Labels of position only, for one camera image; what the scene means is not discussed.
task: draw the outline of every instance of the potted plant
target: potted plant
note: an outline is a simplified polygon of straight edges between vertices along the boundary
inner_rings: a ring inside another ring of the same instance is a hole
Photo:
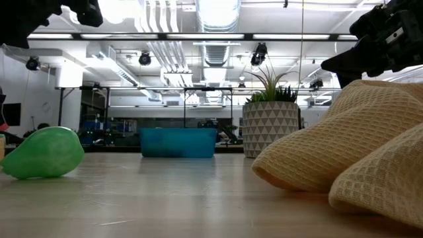
[[[291,87],[278,87],[279,80],[288,73],[264,74],[257,77],[265,90],[252,95],[243,106],[244,154],[256,158],[271,143],[292,132],[298,131],[298,90]]]

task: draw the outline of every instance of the balloon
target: balloon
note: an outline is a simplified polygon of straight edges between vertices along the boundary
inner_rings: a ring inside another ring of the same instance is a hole
[[[62,127],[34,132],[0,161],[3,172],[16,179],[53,178],[74,170],[83,160],[78,135]]]

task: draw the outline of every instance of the planter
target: planter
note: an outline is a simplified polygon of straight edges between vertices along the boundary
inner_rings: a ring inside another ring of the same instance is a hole
[[[256,158],[274,141],[298,131],[298,105],[255,102],[243,107],[244,154]]]

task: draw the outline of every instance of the table surface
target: table surface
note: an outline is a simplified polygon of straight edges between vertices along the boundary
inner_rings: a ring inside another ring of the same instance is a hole
[[[325,194],[274,188],[251,163],[91,153],[59,179],[0,175],[0,236],[423,237],[382,216],[340,213]]]

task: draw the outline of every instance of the ceiling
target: ceiling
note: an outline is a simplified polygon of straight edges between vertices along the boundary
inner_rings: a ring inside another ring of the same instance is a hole
[[[126,17],[120,24],[112,24],[105,18],[104,24],[98,28],[75,24],[71,20],[70,12],[65,11],[61,16],[53,15],[50,17],[48,27],[41,26],[37,32],[137,32],[134,26],[134,17],[141,14],[137,11],[136,0],[114,0],[119,7],[115,7],[115,14]],[[377,4],[383,1],[377,0],[305,0],[305,10],[302,10],[302,1],[289,0],[287,9],[282,8],[281,2],[272,0],[242,0],[241,12],[237,25],[237,32],[252,33],[316,33],[316,34],[349,34],[350,25],[361,15],[366,13]],[[194,0],[180,0],[176,2],[177,23],[181,32],[197,32],[196,12]],[[239,77],[245,77],[245,81],[256,81],[254,77],[246,72],[251,72],[249,63],[251,52],[256,48],[257,42],[240,42],[240,46],[232,46],[226,73],[228,84],[236,85]],[[54,42],[49,42],[52,47],[56,46]],[[101,48],[112,46],[116,50],[116,60],[124,65],[134,75],[139,77],[144,85],[163,86],[159,76],[161,66],[152,56],[152,63],[149,66],[140,66],[138,58],[142,50],[148,50],[144,41],[102,41],[99,42]],[[268,59],[263,63],[262,68],[268,66],[274,69],[276,74],[292,71],[284,81],[291,84],[298,82],[299,79],[307,80],[312,72],[315,75],[310,77],[321,77],[325,80],[325,86],[332,85],[332,77],[329,72],[319,69],[319,64],[336,54],[349,50],[354,46],[353,42],[267,42]],[[200,82],[202,75],[202,58],[199,47],[193,46],[193,42],[182,42],[183,52],[188,62],[188,66],[193,73],[193,82]],[[84,74],[84,80],[100,82],[120,82],[119,76],[104,65],[95,63],[93,58],[79,59],[87,64],[90,70]],[[386,72],[377,79],[386,79],[393,75],[392,72]],[[421,82],[417,75],[405,77],[399,81]]]

